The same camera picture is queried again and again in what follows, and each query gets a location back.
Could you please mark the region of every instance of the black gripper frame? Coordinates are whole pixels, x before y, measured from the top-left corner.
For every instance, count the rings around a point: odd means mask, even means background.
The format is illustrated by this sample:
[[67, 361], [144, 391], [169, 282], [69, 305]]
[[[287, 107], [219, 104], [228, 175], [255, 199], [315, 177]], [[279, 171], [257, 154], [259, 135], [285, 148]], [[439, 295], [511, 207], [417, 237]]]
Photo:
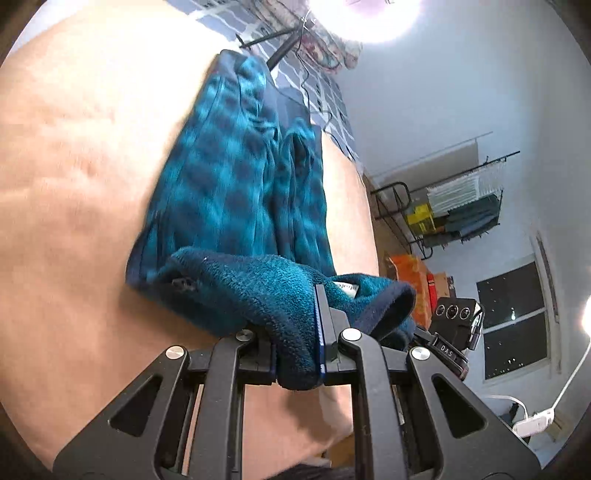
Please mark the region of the black gripper frame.
[[[408, 353], [386, 348], [364, 333], [346, 340], [347, 317], [329, 307], [323, 286], [316, 286], [316, 313], [321, 379], [351, 385], [357, 480], [538, 475], [535, 454], [439, 356], [425, 354], [425, 347], [421, 355], [417, 347]], [[241, 479], [244, 388], [270, 385], [276, 364], [265, 330], [248, 328], [254, 335], [224, 337], [211, 351], [163, 352], [64, 447], [56, 477]]]

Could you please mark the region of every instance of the white cable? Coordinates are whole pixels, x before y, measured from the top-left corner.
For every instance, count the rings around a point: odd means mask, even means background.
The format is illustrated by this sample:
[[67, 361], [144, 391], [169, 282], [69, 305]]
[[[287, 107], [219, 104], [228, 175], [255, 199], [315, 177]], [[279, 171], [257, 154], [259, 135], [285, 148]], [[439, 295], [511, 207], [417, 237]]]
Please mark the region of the white cable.
[[579, 371], [579, 368], [581, 368], [581, 365], [583, 365], [583, 362], [585, 361], [585, 359], [587, 358], [587, 355], [589, 354], [589, 350], [591, 350], [591, 338], [589, 339], [589, 344], [587, 345], [587, 349], [585, 350], [585, 353], [583, 354], [583, 358], [581, 359], [581, 361], [579, 362], [579, 364], [577, 365], [577, 368], [574, 369], [573, 373], [571, 374], [570, 378], [567, 380], [566, 385], [562, 388], [562, 391], [560, 392], [560, 394], [558, 395], [558, 398], [556, 399], [556, 401], [554, 402], [554, 405], [552, 405], [552, 409], [556, 408], [556, 405], [558, 405], [558, 402], [560, 401], [560, 399], [562, 398], [562, 395], [564, 395], [564, 392], [566, 391], [566, 389], [568, 388], [568, 386], [570, 385], [570, 383], [572, 382], [574, 376], [577, 374], [577, 372]]
[[525, 420], [528, 419], [527, 408], [525, 408], [525, 404], [519, 398], [511, 397], [510, 395], [483, 395], [482, 398], [494, 398], [494, 399], [497, 399], [497, 400], [511, 400], [511, 401], [514, 401], [515, 403], [521, 405], [521, 407], [523, 408], [523, 411], [524, 411], [524, 414], [525, 414], [524, 419]]

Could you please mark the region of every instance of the clothing label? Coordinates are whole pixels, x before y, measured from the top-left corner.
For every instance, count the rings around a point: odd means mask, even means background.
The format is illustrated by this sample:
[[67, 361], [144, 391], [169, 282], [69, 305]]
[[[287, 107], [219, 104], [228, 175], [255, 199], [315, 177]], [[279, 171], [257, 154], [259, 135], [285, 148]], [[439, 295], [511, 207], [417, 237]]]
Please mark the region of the clothing label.
[[342, 281], [335, 281], [333, 283], [343, 290], [350, 299], [354, 299], [359, 290], [359, 285], [353, 285], [352, 283], [345, 283]]

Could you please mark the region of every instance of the teal towel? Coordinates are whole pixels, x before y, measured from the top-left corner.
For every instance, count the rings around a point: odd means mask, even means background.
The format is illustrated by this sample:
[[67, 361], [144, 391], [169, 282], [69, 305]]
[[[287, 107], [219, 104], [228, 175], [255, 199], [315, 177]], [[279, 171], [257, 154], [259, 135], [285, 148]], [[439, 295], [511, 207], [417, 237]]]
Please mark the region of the teal towel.
[[[354, 299], [334, 282], [359, 286]], [[414, 333], [408, 318], [415, 292], [406, 283], [363, 274], [326, 277], [277, 255], [241, 257], [192, 247], [179, 249], [141, 286], [177, 313], [217, 335], [247, 323], [263, 326], [277, 347], [277, 380], [292, 390], [319, 381], [314, 286], [324, 285], [329, 305], [382, 345], [402, 350]]]

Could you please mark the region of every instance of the metal screw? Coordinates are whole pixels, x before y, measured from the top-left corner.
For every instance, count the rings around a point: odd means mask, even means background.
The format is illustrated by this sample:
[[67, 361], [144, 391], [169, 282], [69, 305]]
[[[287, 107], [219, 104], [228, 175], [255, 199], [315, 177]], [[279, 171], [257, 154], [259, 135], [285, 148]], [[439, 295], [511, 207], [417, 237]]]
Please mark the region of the metal screw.
[[254, 338], [254, 336], [255, 334], [253, 331], [244, 329], [240, 330], [240, 332], [236, 334], [236, 340], [238, 340], [239, 342], [249, 342]]
[[171, 360], [176, 360], [184, 355], [184, 348], [178, 345], [170, 347], [166, 350], [166, 356]]
[[426, 360], [431, 356], [431, 352], [423, 346], [418, 346], [410, 350], [410, 354], [417, 360]]
[[341, 335], [345, 340], [348, 340], [349, 342], [356, 342], [361, 338], [361, 332], [357, 330], [357, 328], [346, 328], [345, 330], [343, 330]]

